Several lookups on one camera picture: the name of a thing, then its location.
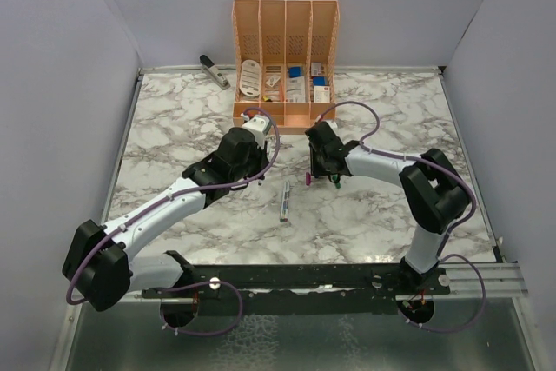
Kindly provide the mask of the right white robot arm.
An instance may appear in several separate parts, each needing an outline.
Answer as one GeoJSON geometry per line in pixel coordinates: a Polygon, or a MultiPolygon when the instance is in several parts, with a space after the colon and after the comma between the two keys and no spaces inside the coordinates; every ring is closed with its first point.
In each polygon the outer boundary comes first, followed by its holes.
{"type": "Polygon", "coordinates": [[[368,177],[403,189],[416,229],[401,261],[399,283],[418,294],[429,285],[453,229],[477,209],[471,188],[439,149],[413,156],[371,149],[361,141],[344,143],[326,122],[316,123],[305,135],[311,176],[326,176],[334,183],[343,176],[368,177]]]}

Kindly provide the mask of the green-end white marker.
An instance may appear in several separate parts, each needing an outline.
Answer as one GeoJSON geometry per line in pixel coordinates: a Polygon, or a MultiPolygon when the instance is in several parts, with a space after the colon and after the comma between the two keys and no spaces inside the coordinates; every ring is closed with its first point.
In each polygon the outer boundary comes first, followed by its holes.
{"type": "Polygon", "coordinates": [[[282,192],[281,192],[280,222],[286,222],[288,220],[287,199],[288,199],[288,183],[284,182],[282,187],[282,192]]]}

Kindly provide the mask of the purple-end white marker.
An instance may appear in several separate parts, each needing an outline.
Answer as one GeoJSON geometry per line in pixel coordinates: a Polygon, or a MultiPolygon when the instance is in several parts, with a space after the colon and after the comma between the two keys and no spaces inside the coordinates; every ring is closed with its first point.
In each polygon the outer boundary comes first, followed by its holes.
{"type": "Polygon", "coordinates": [[[288,183],[288,199],[287,199],[287,210],[289,215],[289,197],[290,197],[290,181],[286,181],[288,183]]]}

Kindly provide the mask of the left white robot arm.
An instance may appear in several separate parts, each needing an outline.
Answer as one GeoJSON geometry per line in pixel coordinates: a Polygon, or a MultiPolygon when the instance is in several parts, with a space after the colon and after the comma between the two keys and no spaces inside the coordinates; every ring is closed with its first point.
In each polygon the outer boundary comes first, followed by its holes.
{"type": "Polygon", "coordinates": [[[89,303],[102,312],[127,294],[134,275],[131,262],[162,232],[232,191],[264,176],[270,127],[255,122],[234,127],[217,149],[188,166],[161,194],[127,215],[103,225],[79,225],[62,267],[69,281],[66,302],[89,303]]]}

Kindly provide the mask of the green pen cap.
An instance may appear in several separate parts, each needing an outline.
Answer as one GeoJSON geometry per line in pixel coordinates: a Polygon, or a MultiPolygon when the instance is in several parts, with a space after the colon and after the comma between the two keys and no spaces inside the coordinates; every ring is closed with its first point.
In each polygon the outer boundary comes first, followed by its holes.
{"type": "Polygon", "coordinates": [[[334,186],[339,189],[341,187],[341,177],[339,175],[332,176],[334,186]]]}

